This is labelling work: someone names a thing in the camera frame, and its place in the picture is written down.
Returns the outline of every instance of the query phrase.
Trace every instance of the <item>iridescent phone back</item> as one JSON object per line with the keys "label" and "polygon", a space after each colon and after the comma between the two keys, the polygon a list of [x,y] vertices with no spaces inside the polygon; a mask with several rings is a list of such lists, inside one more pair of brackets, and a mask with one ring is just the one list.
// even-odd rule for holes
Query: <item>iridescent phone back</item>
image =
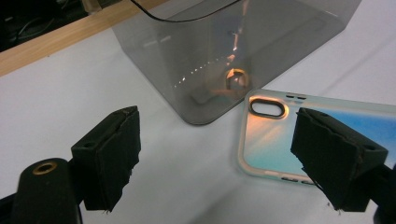
{"label": "iridescent phone back", "polygon": [[389,151],[396,163],[396,106],[337,100],[281,91],[251,91],[245,98],[238,161],[250,175],[312,184],[290,152],[296,112],[312,108],[340,120]]}

